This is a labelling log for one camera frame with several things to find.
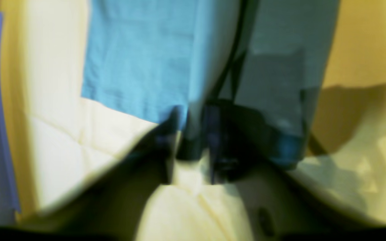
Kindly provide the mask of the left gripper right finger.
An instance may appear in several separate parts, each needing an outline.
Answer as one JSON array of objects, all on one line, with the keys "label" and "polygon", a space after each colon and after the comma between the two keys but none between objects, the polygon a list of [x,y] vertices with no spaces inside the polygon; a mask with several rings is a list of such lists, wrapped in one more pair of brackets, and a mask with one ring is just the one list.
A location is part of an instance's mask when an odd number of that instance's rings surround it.
[{"label": "left gripper right finger", "polygon": [[285,168],[288,151],[273,151],[258,112],[221,100],[203,110],[211,184],[233,184],[256,241],[386,241],[386,225],[357,217],[314,195]]}]

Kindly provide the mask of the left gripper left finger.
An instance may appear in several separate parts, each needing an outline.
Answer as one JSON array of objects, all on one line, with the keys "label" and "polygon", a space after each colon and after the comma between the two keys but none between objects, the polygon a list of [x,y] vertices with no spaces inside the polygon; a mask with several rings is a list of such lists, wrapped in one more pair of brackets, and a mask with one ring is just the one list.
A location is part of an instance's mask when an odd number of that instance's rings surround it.
[{"label": "left gripper left finger", "polygon": [[0,241],[133,241],[147,201],[173,180],[181,107],[149,131],[121,162],[67,203],[16,226],[0,226]]}]

